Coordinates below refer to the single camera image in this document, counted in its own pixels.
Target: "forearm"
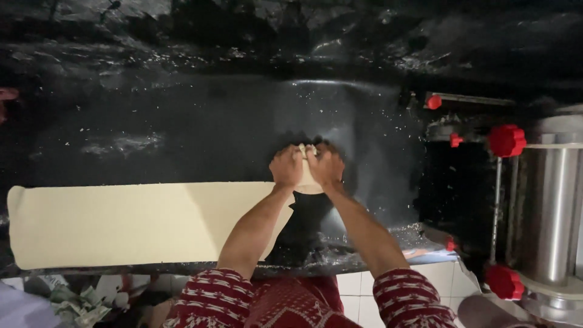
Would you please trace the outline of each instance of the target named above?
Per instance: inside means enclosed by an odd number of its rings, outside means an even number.
[[[217,268],[231,268],[251,278],[273,228],[293,187],[275,185],[272,192],[250,209],[229,234],[219,255]]]
[[[373,277],[394,268],[409,267],[396,239],[361,204],[344,192],[341,183],[325,186],[324,192],[340,213],[348,238]]]

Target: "hand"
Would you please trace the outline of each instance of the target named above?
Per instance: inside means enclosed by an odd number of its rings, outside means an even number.
[[[285,187],[296,187],[301,180],[302,157],[300,147],[289,145],[277,152],[269,164],[269,170],[273,174],[275,184]]]
[[[320,157],[318,159],[311,149],[313,146],[308,147],[305,153],[314,181],[319,183],[322,189],[341,183],[344,162],[342,162],[338,151],[332,145],[318,144],[316,146]]]

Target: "person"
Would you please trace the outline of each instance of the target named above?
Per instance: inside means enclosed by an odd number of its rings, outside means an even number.
[[[316,157],[311,147],[310,172],[375,278],[373,294],[385,325],[454,328],[455,315],[440,305],[436,289],[409,267],[395,238],[344,191],[338,152],[319,144]],[[216,269],[190,276],[164,327],[358,327],[342,313],[335,277],[250,281],[279,212],[302,177],[302,160],[294,145],[275,155],[269,165],[272,192],[237,222]]]

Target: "metal rod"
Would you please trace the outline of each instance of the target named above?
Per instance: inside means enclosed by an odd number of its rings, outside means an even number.
[[[512,258],[512,244],[514,238],[514,211],[516,209],[516,193],[518,188],[518,158],[519,156],[512,157],[512,178],[510,181],[510,204],[508,205],[508,233],[506,238],[506,263],[509,266],[513,265],[514,259]]]
[[[500,185],[502,184],[502,157],[496,159],[496,197],[494,198],[494,224],[492,226],[492,244],[490,248],[490,265],[496,264],[496,237],[498,234],[498,216],[500,215]]]

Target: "black work surface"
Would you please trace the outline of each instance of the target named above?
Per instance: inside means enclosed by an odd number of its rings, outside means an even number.
[[[14,114],[0,129],[0,151],[5,154],[0,173],[2,203],[13,185],[271,181],[268,163],[277,150],[291,142],[321,137],[340,148],[346,162],[346,188],[393,231],[402,248],[426,245],[413,208],[424,155],[423,126],[415,113],[397,108],[399,88],[258,75],[176,78],[179,83],[159,88],[154,83],[144,83],[145,88],[122,83],[117,88],[88,90],[77,85],[70,90],[45,90],[47,112]],[[81,95],[63,99],[64,93],[77,92]],[[31,134],[34,128],[40,131]],[[295,194],[295,198],[289,223],[256,274],[362,270],[364,263],[347,241],[326,196]],[[4,230],[6,240],[8,231]],[[175,237],[188,238],[189,233],[177,226]],[[4,276],[185,274],[213,266],[164,263],[31,273],[20,271],[11,256],[0,260]]]

